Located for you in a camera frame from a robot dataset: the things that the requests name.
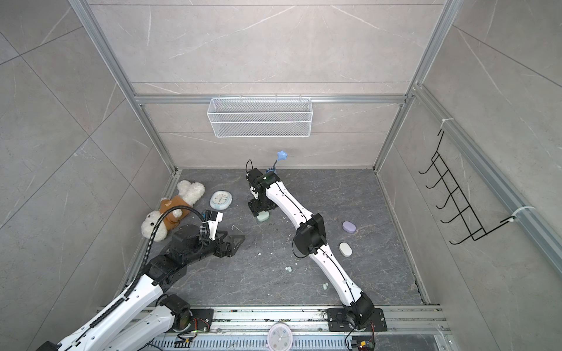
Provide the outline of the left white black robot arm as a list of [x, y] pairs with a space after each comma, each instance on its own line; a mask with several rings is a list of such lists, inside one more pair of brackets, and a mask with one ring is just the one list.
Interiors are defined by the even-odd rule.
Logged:
[[137, 282], [118, 295], [88, 323], [57, 343], [39, 350], [138, 350], [172, 328], [184, 330], [192, 317], [190, 304], [166, 292], [187, 274], [187, 266], [206, 257], [232, 257], [244, 235], [220, 231], [204, 246], [199, 227], [182, 226], [162, 251], [140, 271]]

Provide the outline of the white earbud charging case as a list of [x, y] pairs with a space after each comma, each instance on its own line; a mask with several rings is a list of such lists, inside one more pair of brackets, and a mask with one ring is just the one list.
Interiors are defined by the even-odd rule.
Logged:
[[353, 254], [351, 246], [345, 242], [340, 243], [338, 248], [341, 255], [344, 257], [351, 257], [351, 255]]

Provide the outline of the purple earbud charging case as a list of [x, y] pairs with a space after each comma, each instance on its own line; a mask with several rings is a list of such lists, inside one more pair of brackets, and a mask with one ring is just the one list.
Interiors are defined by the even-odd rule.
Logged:
[[347, 233], [355, 233], [357, 231], [357, 226], [352, 222], [345, 221], [342, 223], [342, 229]]

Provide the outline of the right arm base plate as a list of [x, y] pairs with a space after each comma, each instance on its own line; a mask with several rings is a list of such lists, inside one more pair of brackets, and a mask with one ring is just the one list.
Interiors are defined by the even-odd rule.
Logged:
[[355, 316], [351, 311], [345, 309], [327, 309], [323, 313], [323, 319], [328, 323], [330, 332], [344, 331], [387, 331], [386, 318], [382, 309], [375, 308], [370, 314], [362, 317]]

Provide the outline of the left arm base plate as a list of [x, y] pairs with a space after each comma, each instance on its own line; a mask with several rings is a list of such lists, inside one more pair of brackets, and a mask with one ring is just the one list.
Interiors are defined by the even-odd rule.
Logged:
[[208, 332], [211, 329], [214, 314], [213, 309], [186, 309], [174, 318], [171, 329], [178, 333]]

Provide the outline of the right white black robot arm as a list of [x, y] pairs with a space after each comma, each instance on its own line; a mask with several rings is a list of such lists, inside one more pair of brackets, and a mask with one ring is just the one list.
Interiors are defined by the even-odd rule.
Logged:
[[263, 173], [253, 168], [246, 173], [253, 199], [248, 206], [254, 216], [279, 208], [296, 229], [292, 250], [299, 259], [312, 259], [336, 289], [346, 312], [346, 320], [353, 328], [369, 326], [375, 307], [372, 300], [357, 286], [337, 261], [327, 242], [323, 217], [307, 210], [287, 190], [274, 171]]

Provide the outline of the green earbud charging case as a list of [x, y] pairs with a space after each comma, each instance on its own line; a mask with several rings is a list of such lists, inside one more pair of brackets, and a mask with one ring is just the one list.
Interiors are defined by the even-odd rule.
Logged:
[[256, 219], [259, 222], [266, 222], [266, 220], [268, 220], [270, 217], [270, 214], [268, 211], [261, 211], [258, 213], [258, 216], [256, 217]]

